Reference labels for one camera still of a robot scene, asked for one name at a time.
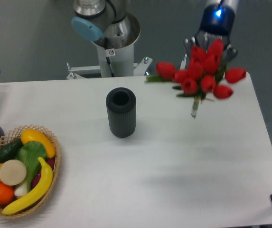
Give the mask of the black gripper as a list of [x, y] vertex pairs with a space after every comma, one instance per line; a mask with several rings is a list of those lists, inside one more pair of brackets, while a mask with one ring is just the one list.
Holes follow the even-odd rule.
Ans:
[[230, 42], [234, 19], [234, 3], [206, 4], [197, 34], [183, 41], [186, 54], [191, 56], [193, 46], [207, 49], [215, 39], [219, 38], [224, 44], [224, 62], [233, 60], [238, 55], [238, 50]]

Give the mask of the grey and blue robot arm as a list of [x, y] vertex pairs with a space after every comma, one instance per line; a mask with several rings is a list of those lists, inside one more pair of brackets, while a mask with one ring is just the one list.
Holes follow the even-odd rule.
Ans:
[[[140, 25], [126, 11], [126, 3], [125, 0], [76, 0], [71, 25], [79, 36], [104, 49], [127, 47], [137, 41]], [[237, 56], [238, 51], [230, 44], [230, 34], [238, 4], [237, 0], [207, 1], [198, 32], [184, 40], [188, 57], [193, 46], [206, 50], [217, 38], [223, 41], [223, 62]]]

